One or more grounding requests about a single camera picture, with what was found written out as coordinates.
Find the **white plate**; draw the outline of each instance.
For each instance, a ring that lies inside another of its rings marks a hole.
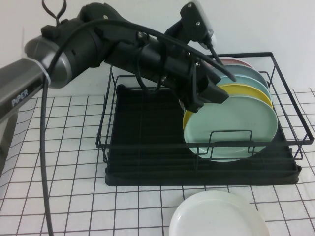
[[[269,236],[269,231],[258,211],[242,198],[205,191],[179,205],[169,236]]]

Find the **yellow plate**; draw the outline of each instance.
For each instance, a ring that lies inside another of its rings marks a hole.
[[[258,98],[261,101],[267,103],[271,108],[273,108],[272,102],[269,99],[269,97],[266,94],[264,94],[262,91],[260,91],[259,89],[254,88],[252,86],[232,83],[232,84],[221,85],[219,87],[221,89],[223,89],[224,91],[226,91],[229,95],[239,94],[239,95],[248,95],[248,96]],[[184,118],[183,118],[183,129],[184,130],[185,130],[186,124],[187,124],[187,122],[188,122],[188,120],[192,114],[193,114],[193,112],[190,112],[190,111],[185,112]]]

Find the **black plastic tray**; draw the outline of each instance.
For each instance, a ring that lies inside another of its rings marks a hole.
[[[185,143],[183,110],[170,90],[145,96],[119,85],[117,95],[112,146]],[[285,141],[280,126],[273,141]],[[188,148],[110,149],[107,163],[111,186],[293,184],[301,171],[288,146],[233,162],[197,158]]]

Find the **white wall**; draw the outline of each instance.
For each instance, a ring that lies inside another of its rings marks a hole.
[[[90,2],[107,2],[126,19],[164,32],[180,18],[187,0],[67,0],[63,18],[77,16]],[[25,42],[40,28],[54,24],[40,0],[0,0],[0,67],[20,58],[22,27]],[[62,0],[46,0],[58,12]],[[314,0],[200,0],[217,37],[218,53],[271,51],[293,88],[315,87]],[[261,64],[255,63],[258,69]],[[86,71],[50,95],[104,94],[108,66]]]

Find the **zip tie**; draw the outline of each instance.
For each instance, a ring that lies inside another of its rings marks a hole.
[[[44,73],[44,75],[47,79],[48,85],[51,84],[51,79],[50,79],[50,76],[49,76],[47,70],[44,68],[44,66],[39,61],[37,61],[33,58],[29,58],[28,56],[23,56],[22,58],[35,62],[39,66],[39,68],[42,70],[42,72]]]
[[[51,84],[51,79],[50,79],[50,76],[49,76],[47,70],[45,69],[45,67],[38,60],[35,60],[33,58],[29,58],[28,55],[24,51],[24,27],[22,28],[21,50],[22,50],[22,58],[30,60],[32,62],[35,62],[39,66],[39,68],[42,70],[42,72],[44,73],[44,75],[46,77],[46,80],[48,82],[48,85],[50,85]]]

